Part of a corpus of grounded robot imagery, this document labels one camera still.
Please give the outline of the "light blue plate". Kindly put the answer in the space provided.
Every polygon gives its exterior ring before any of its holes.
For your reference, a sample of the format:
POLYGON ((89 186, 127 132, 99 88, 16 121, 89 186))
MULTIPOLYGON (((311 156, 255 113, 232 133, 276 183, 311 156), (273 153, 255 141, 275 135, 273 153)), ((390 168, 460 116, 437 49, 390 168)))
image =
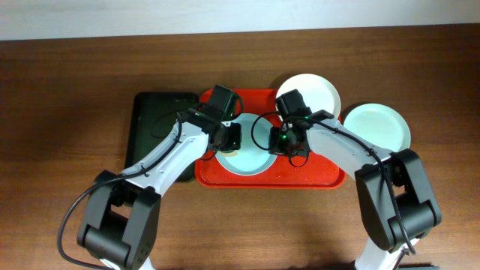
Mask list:
POLYGON ((259 116, 252 113, 242 113, 233 123, 241 125, 241 148, 233 157, 226 157, 218 152, 215 157, 220 165, 231 173, 239 176, 254 176, 266 171, 277 156, 268 150, 259 148, 251 138, 251 129, 259 116))

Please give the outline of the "white plate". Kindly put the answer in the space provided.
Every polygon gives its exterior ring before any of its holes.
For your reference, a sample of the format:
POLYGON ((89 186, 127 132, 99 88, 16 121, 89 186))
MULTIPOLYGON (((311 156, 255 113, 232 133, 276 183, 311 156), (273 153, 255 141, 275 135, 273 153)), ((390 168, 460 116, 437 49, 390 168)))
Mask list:
POLYGON ((341 113, 341 99, 337 89, 325 78, 303 73, 287 79, 277 90, 276 97, 297 89, 304 103, 313 113, 325 110, 336 119, 341 113))

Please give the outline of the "light green plate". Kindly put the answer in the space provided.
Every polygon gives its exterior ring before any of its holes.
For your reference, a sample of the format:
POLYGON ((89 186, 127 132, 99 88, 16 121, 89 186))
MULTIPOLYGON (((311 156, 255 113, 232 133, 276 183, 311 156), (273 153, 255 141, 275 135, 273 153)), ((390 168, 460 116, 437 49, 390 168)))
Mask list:
POLYGON ((379 103, 357 106, 346 115, 343 126, 369 143, 399 152, 411 144, 410 128, 394 109, 379 103))

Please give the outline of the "green and yellow sponge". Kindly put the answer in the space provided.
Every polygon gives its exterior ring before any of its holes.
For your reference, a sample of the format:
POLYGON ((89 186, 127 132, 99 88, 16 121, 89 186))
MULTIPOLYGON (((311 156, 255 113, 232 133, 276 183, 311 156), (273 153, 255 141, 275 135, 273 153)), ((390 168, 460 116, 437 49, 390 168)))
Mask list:
POLYGON ((226 157, 233 157, 239 153, 238 150, 221 151, 220 154, 226 157))

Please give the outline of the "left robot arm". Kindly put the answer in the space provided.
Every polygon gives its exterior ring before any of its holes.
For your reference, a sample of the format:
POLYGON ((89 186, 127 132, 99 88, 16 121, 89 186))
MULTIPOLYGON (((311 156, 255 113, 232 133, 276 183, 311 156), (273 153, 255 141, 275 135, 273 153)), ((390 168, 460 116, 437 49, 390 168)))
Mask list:
POLYGON ((158 231, 161 200, 173 182, 206 152, 238 148, 236 104, 220 85, 207 102, 175 114, 163 141, 119 174, 104 170, 82 195, 87 201, 77 243, 100 260, 99 269, 146 269, 158 231))

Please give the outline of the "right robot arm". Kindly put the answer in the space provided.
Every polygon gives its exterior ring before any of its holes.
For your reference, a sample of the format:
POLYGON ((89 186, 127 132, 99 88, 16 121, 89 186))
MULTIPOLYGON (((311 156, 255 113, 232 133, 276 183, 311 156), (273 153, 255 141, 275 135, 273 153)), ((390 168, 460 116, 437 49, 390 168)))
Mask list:
POLYGON ((442 221, 420 157, 410 149, 381 148, 353 132, 329 112, 312 112, 299 90, 275 100, 281 117, 268 151, 288 158, 326 158, 355 180, 367 244, 354 269, 398 269, 414 245, 442 221))

